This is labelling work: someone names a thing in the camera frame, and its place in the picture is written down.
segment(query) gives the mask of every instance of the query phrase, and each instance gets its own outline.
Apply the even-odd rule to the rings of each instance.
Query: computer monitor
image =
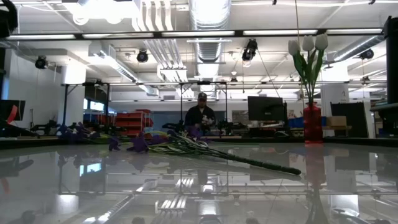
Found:
[[[24,100],[0,100],[0,119],[7,120],[12,111],[12,106],[18,107],[14,121],[24,119],[25,101]]]
[[[285,108],[282,98],[248,96],[250,121],[284,121]]]

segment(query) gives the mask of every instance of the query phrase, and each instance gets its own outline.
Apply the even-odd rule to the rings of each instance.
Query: dark jacket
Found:
[[[213,121],[216,119],[214,111],[210,107],[205,106],[202,113],[200,112],[199,106],[194,106],[190,108],[187,115],[185,115],[185,125],[194,126],[195,124],[201,124],[203,115],[206,115],[207,119],[212,119]]]

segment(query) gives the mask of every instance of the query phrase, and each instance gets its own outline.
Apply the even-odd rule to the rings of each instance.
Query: cap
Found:
[[[204,99],[204,100],[207,100],[207,95],[206,95],[206,93],[199,93],[199,95],[198,95],[198,100],[199,99]]]

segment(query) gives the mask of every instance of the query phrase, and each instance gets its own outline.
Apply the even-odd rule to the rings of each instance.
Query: cardboard box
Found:
[[[327,126],[347,126],[346,116],[331,116],[326,120]]]

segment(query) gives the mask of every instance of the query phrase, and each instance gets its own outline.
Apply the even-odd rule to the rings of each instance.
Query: man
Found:
[[[216,118],[214,111],[206,105],[206,93],[199,93],[198,104],[188,110],[185,115],[185,126],[195,126],[202,130],[208,129]]]

